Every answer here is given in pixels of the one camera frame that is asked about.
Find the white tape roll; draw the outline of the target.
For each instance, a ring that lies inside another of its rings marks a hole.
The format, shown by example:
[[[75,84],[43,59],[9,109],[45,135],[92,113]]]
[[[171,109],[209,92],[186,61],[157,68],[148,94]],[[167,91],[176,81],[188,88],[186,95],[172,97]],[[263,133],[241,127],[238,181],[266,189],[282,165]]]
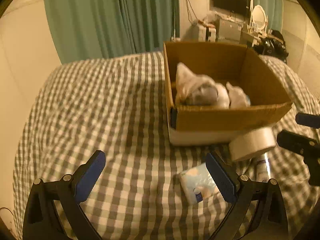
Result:
[[[234,138],[229,143],[231,161],[243,161],[256,158],[276,147],[272,128],[254,129]]]

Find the checkered bed cover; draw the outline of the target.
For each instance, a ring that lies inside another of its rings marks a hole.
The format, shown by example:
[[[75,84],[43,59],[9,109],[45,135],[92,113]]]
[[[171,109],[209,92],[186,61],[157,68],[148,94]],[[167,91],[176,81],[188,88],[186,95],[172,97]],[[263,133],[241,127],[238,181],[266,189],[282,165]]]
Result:
[[[106,165],[83,211],[103,239],[208,239],[230,205],[219,191],[190,205],[179,175],[228,141],[170,143],[162,53],[75,61],[57,67],[32,106],[13,170],[14,222],[23,220],[35,179],[56,181],[97,150]]]

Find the white oval mirror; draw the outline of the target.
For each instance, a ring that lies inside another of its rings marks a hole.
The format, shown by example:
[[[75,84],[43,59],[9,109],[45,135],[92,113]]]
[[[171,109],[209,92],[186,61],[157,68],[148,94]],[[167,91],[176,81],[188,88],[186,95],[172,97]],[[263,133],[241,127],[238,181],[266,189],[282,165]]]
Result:
[[[251,26],[256,31],[263,31],[266,27],[267,15],[261,5],[256,5],[251,13]]]

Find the grey mini fridge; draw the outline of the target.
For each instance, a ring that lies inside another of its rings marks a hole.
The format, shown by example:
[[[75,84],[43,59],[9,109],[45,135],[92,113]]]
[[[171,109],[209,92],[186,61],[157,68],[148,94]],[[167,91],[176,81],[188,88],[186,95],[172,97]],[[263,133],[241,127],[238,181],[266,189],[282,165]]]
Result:
[[[239,42],[241,36],[241,25],[236,22],[219,19],[217,27],[217,40],[219,42]]]

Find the white suitcase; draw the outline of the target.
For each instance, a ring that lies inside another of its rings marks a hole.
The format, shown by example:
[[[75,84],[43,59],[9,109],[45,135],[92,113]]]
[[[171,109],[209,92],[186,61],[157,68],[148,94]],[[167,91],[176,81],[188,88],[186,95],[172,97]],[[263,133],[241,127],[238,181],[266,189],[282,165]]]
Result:
[[[197,24],[193,26],[191,39],[195,41],[215,42],[216,27],[212,24],[209,24],[209,25]]]

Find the white cream tube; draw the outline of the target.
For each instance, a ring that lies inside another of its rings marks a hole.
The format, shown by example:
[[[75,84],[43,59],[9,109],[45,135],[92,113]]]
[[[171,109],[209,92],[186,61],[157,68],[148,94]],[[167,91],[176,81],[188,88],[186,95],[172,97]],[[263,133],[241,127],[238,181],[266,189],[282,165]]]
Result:
[[[268,182],[271,178],[270,163],[267,153],[257,157],[255,166],[255,179],[260,182]]]

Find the black wall television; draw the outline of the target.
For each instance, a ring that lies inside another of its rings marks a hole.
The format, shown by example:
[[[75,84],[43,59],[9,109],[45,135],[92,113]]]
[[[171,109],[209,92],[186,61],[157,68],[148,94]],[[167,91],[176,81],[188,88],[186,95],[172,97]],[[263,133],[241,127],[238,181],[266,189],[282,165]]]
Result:
[[[249,18],[251,0],[213,0],[213,6]]]

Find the white louvered wardrobe door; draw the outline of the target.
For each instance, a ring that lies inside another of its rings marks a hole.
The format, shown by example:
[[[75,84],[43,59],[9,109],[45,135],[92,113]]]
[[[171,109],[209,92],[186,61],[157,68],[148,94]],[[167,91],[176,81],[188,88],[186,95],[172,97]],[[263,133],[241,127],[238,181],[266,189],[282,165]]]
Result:
[[[319,53],[296,35],[283,30],[287,65],[304,81],[310,92],[319,99]]]

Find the open cardboard box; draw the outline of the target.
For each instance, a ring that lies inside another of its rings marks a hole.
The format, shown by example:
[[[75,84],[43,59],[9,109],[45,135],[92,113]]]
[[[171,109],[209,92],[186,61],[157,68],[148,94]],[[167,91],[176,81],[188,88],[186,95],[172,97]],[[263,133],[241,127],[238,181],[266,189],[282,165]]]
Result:
[[[172,145],[229,142],[276,124],[291,109],[284,86],[251,48],[187,41],[163,49]]]

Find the white sock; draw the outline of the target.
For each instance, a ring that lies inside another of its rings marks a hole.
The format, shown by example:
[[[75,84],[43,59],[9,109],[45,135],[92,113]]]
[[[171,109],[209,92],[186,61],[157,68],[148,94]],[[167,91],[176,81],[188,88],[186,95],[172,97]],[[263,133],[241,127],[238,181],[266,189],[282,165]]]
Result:
[[[216,82],[211,77],[195,74],[181,62],[176,70],[176,92],[177,105],[213,106],[219,99]]]

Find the blue tissue pack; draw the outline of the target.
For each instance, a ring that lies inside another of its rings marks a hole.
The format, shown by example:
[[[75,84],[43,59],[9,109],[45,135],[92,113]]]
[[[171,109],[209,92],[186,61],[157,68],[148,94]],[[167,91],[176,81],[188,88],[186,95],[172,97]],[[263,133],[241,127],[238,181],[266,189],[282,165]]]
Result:
[[[189,205],[202,202],[219,191],[205,163],[182,171],[179,178]]]

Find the wooden dressing table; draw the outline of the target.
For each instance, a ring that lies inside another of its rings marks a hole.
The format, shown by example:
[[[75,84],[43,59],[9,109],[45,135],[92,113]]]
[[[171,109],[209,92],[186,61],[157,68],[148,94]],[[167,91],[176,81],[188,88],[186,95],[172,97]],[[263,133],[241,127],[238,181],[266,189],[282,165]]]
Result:
[[[247,47],[253,47],[255,45],[259,45],[265,37],[266,36],[260,33],[250,32],[243,28],[241,30],[239,44],[246,45]]]

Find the black bag on chair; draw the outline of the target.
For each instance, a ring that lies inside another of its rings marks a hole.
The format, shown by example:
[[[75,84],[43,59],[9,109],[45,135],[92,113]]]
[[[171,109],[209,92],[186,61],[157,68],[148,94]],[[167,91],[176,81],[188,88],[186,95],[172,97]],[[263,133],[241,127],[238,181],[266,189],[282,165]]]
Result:
[[[253,49],[260,55],[276,57],[287,63],[289,52],[287,51],[283,35],[277,30],[272,30],[271,35],[262,38],[257,45],[253,46]]]

